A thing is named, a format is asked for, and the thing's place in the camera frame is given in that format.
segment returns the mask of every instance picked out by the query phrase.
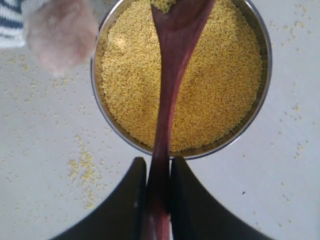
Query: yellow millet grain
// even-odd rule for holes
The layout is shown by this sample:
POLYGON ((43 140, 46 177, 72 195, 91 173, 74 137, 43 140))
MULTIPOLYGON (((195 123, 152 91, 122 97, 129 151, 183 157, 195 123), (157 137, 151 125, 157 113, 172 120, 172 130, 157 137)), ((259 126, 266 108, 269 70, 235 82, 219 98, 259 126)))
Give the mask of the yellow millet grain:
POLYGON ((168 13, 176 0, 151 0, 151 4, 164 13, 168 13))
MULTIPOLYGON (((149 0, 133 2, 105 34, 102 88, 109 110, 153 147, 161 55, 149 0)), ((230 0, 216 0, 181 83, 171 150, 198 148, 229 133, 251 109, 261 75, 254 32, 230 0)))

